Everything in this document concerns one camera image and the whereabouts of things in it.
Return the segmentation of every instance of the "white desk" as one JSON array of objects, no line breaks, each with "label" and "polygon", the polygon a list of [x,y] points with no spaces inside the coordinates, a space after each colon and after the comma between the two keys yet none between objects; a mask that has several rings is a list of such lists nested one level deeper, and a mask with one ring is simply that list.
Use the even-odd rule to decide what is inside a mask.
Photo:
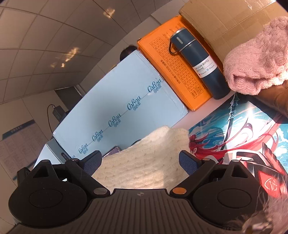
[{"label": "white desk", "polygon": [[181,119],[178,123],[176,123],[173,126],[173,128],[184,128],[186,130],[189,130],[199,121],[204,119],[207,115],[209,115],[211,112],[216,110],[219,106],[221,106],[234,93],[235,91],[230,91],[230,93],[226,97],[219,99],[219,100],[215,100],[214,98],[211,98],[198,110],[189,111],[189,113],[183,119]]}]

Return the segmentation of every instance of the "cable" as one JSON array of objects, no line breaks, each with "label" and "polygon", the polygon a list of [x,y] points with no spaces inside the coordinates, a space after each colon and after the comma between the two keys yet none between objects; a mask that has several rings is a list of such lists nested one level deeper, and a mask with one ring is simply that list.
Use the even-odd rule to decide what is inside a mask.
[{"label": "cable", "polygon": [[49,109],[50,106],[53,106],[53,108],[55,108],[55,106],[54,106],[53,104],[50,104],[50,105],[47,107],[47,118],[48,118],[48,124],[49,124],[49,128],[50,128],[50,130],[51,130],[51,132],[52,132],[52,134],[53,134],[53,131],[52,131],[52,129],[51,129],[51,125],[50,125],[50,121],[49,121],[49,114],[48,114],[48,109]]}]

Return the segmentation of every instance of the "orange box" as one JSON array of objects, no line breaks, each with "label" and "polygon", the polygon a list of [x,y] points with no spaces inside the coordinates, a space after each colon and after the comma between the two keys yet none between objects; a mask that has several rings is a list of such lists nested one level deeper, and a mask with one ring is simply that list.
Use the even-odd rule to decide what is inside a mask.
[{"label": "orange box", "polygon": [[195,111],[211,98],[211,94],[181,54],[174,56],[169,54],[170,36],[182,27],[187,28],[193,35],[198,33],[197,31],[193,33],[195,29],[182,16],[176,16],[139,39],[138,46],[184,104]]}]

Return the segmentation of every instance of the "black hair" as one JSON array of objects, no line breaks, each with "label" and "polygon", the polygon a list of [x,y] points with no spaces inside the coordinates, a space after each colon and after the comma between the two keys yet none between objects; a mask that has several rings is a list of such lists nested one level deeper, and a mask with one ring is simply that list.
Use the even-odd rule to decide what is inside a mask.
[{"label": "black hair", "polygon": [[131,54],[134,50],[137,50],[137,46],[130,45],[126,49],[122,50],[120,54],[120,61],[122,61],[124,58],[126,58],[129,54]]}]

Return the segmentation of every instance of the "chart printed on box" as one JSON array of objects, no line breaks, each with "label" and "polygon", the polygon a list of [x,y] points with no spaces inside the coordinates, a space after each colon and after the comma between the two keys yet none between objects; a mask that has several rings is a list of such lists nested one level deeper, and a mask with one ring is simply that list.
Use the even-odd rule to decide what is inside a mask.
[{"label": "chart printed on box", "polygon": [[168,45],[160,38],[157,37],[153,40],[150,45],[157,51],[157,53],[162,57],[161,62],[173,74],[174,78],[178,83],[183,83],[188,91],[194,98],[197,98],[203,89],[199,83],[195,80],[192,74],[189,72],[185,64],[179,59],[178,56],[171,56],[168,52]]}]

